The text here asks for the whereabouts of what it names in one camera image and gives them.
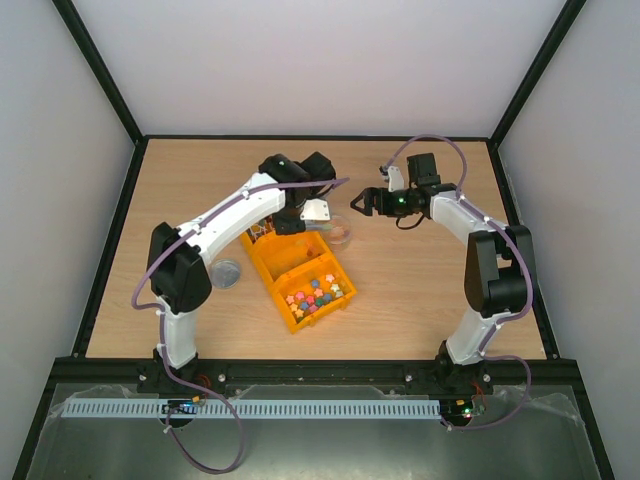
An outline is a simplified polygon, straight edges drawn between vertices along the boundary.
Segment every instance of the wooden table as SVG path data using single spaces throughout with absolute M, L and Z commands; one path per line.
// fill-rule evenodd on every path
M 158 341 L 153 311 L 134 311 L 131 293 L 144 273 L 152 229 L 208 210 L 240 187 L 269 155 L 303 160 L 313 151 L 331 159 L 351 181 L 332 193 L 334 213 L 352 223 L 353 240 L 337 257 L 359 290 L 344 311 L 291 334 L 239 240 L 219 258 L 242 265 L 230 290 L 214 291 L 198 319 L 201 358 L 432 359 L 466 308 L 465 248 L 445 228 L 425 221 L 400 231 L 394 220 L 349 208 L 363 188 L 383 186 L 378 167 L 400 145 L 388 141 L 151 140 L 140 171 L 87 352 L 88 357 L 150 357 Z M 461 143 L 469 161 L 467 196 L 500 220 L 504 210 L 484 143 Z M 419 142 L 407 155 L 434 152 L 443 181 L 458 181 L 460 159 L 451 147 Z M 403 157 L 398 165 L 405 169 Z M 404 219 L 413 222 L 414 218 Z M 142 301 L 152 300 L 147 288 Z M 533 314 L 508 324 L 490 354 L 545 358 Z

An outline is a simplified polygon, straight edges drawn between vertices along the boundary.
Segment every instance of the black frame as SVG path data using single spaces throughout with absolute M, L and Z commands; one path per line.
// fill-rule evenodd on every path
M 52 2 L 76 40 L 78 47 L 93 70 L 98 82 L 103 87 L 107 98 L 135 145 L 135 150 L 87 300 L 80 328 L 73 345 L 72 355 L 58 358 L 54 362 L 15 470 L 14 479 L 25 478 L 28 473 L 40 431 L 50 408 L 53 393 L 59 383 L 131 384 L 137 382 L 139 360 L 87 359 L 85 358 L 85 354 L 149 140 L 156 138 L 180 138 L 218 140 L 399 141 L 409 138 L 405 136 L 332 135 L 143 135 L 129 111 L 124 98 L 120 94 L 115 81 L 109 73 L 106 64 L 102 60 L 89 32 L 84 26 L 82 19 L 75 9 L 73 2 L 71 0 L 52 0 Z M 458 141 L 479 141 L 486 144 L 496 176 L 498 189 L 507 214 L 507 220 L 511 225 L 519 225 L 520 221 L 515 207 L 514 197 L 507 181 L 503 163 L 500 159 L 499 147 L 585 3 L 586 0 L 566 1 L 491 138 L 454 138 L 454 140 Z M 569 385 L 572 387 L 578 402 L 580 414 L 587 427 L 587 433 L 600 474 L 602 478 L 613 478 L 613 471 L 598 431 L 578 365 L 574 360 L 560 358 L 544 300 L 540 296 L 536 298 L 533 309 L 547 356 L 547 360 L 528 361 L 533 373 L 534 384 Z M 397 392 L 408 395 L 431 394 L 432 398 L 443 400 L 457 398 L 459 396 L 457 394 L 443 395 L 441 391 L 430 391 L 431 387 L 429 387 L 428 382 L 424 381 L 424 372 L 432 369 L 434 363 L 434 360 L 362 362 L 199 360 L 199 368 L 204 368 L 211 372 L 224 373 L 227 378 L 226 391 L 233 391 L 235 388 L 242 388 L 256 383 L 286 383 L 295 385 L 299 384 L 298 379 L 300 377 L 305 378 L 305 384 L 336 384 L 336 378 L 341 378 L 340 383 L 346 385 L 373 384 L 383 390 L 393 388 Z M 492 383 L 499 385 L 518 384 L 522 382 L 524 377 L 521 366 L 514 362 L 491 362 L 486 365 L 486 370 L 491 375 Z M 407 374 L 412 376 L 412 381 L 406 381 Z

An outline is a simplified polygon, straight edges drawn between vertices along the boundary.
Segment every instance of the orange tray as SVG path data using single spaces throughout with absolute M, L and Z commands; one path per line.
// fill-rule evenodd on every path
M 315 325 L 319 319 L 339 308 L 346 308 L 358 292 L 318 232 L 296 235 L 276 235 L 269 232 L 255 242 L 245 232 L 240 240 L 291 333 Z M 334 280 L 328 282 L 327 275 L 333 275 Z M 332 299 L 313 313 L 308 309 L 298 308 L 304 312 L 304 316 L 298 318 L 287 303 L 287 298 L 292 296 L 294 305 L 300 305 L 307 297 L 315 297 L 316 289 L 311 285 L 314 280 L 320 283 L 319 288 L 325 294 L 329 293 Z M 342 296 L 336 297 L 337 292 L 331 290 L 332 285 L 339 287 Z M 296 298 L 300 292 L 303 299 Z

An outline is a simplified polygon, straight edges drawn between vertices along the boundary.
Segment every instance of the black cable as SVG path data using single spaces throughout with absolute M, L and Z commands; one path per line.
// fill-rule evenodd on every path
M 414 223 L 413 225 L 411 225 L 410 227 L 401 227 L 400 226 L 400 219 L 396 218 L 396 227 L 398 227 L 400 230 L 411 230 L 413 228 L 416 228 L 418 225 L 420 225 L 422 223 L 422 220 L 424 220 L 426 217 L 424 215 L 424 213 L 422 214 L 422 216 L 420 217 L 420 219 Z

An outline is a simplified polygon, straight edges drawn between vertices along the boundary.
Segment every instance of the table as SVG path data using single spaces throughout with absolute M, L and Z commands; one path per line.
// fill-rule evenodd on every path
M 269 155 L 303 160 L 320 151 L 339 177 L 351 180 L 330 196 L 332 211 L 349 218 L 353 240 L 336 255 L 359 293 L 349 307 L 291 334 L 239 240 L 219 258 L 242 266 L 240 282 L 214 291 L 201 308 L 196 345 L 201 358 L 306 360 L 432 359 L 458 326 L 466 300 L 465 248 L 444 227 L 423 222 L 400 231 L 394 220 L 349 208 L 363 188 L 382 186 L 378 167 L 398 148 L 394 141 L 150 140 L 87 351 L 93 358 L 148 358 L 158 341 L 151 310 L 131 308 L 144 273 L 150 234 L 159 223 L 190 220 L 244 183 Z M 478 207 L 504 221 L 495 176 L 483 142 L 462 142 L 469 173 L 464 186 Z M 439 142 L 418 142 L 405 154 L 433 152 L 444 182 L 457 183 L 461 163 Z M 148 287 L 141 301 L 153 296 Z M 545 358 L 533 314 L 506 325 L 489 354 Z

